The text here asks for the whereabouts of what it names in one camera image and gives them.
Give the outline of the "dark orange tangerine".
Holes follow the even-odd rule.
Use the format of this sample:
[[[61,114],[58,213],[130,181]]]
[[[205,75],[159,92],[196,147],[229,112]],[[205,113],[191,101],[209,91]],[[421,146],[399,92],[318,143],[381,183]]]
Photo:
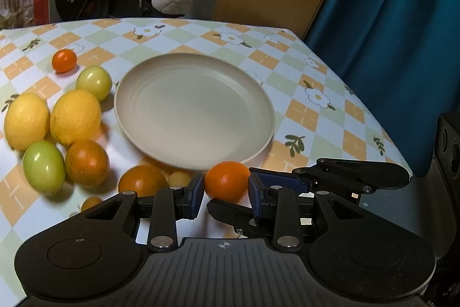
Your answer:
[[[126,171],[118,182],[118,191],[134,191],[137,196],[155,196],[169,184],[161,170],[151,165],[139,165]]]
[[[66,152],[66,173],[77,185],[99,186],[109,175],[109,159],[105,150],[94,141],[80,140]]]

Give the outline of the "yellow lemon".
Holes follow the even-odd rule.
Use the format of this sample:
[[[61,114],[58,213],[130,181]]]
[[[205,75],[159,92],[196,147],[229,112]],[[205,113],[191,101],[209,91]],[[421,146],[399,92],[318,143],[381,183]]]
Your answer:
[[[49,130],[47,102],[35,93],[19,95],[9,106],[4,122],[6,141],[17,151],[45,139]]]
[[[64,146],[71,146],[80,140],[93,140],[100,124],[99,101],[84,89],[66,92],[57,100],[51,111],[51,135]]]

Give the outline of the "green apple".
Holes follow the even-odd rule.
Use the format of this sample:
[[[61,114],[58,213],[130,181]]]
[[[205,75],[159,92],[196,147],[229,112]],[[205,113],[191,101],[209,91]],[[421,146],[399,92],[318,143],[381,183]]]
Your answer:
[[[45,196],[56,194],[66,179],[61,152],[45,140],[33,143],[26,149],[23,154],[23,172],[30,186]]]

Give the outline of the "pale yellow-green round fruit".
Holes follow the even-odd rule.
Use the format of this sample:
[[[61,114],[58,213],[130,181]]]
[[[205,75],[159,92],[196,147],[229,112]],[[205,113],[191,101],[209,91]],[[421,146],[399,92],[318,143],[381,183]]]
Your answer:
[[[76,80],[76,88],[89,91],[99,102],[103,102],[111,92],[112,78],[101,66],[92,65],[82,70]]]

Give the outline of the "small red-orange tomato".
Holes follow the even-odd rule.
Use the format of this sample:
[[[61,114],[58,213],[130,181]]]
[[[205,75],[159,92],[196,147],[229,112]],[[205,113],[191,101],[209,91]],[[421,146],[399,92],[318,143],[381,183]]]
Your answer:
[[[51,66],[56,73],[67,73],[76,67],[77,56],[73,50],[62,49],[53,55]]]

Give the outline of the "small yellow kumquat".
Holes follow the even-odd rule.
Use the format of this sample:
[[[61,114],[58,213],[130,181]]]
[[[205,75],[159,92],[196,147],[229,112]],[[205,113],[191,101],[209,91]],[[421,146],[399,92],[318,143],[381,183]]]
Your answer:
[[[182,186],[186,187],[191,179],[192,175],[187,171],[175,171],[168,177],[168,184],[170,186]]]

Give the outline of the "small orange kumquat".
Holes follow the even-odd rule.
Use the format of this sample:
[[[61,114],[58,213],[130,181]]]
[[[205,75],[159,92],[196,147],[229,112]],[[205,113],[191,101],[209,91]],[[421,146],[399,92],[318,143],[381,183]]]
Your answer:
[[[101,203],[102,199],[97,196],[88,197],[81,205],[80,211],[83,212]]]

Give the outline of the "beige round plate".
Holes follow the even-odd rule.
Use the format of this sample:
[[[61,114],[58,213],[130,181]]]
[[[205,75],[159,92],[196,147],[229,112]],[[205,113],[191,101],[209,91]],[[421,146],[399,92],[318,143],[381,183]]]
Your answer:
[[[114,97],[119,127],[147,156],[207,171],[223,161],[263,164],[275,136],[275,110],[242,69],[203,54],[164,54],[139,63]]]

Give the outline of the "teal curtain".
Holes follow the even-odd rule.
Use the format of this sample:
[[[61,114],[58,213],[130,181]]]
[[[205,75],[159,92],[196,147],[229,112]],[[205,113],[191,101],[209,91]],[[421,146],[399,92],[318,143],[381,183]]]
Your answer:
[[[425,174],[459,110],[459,0],[324,0],[305,41]]]

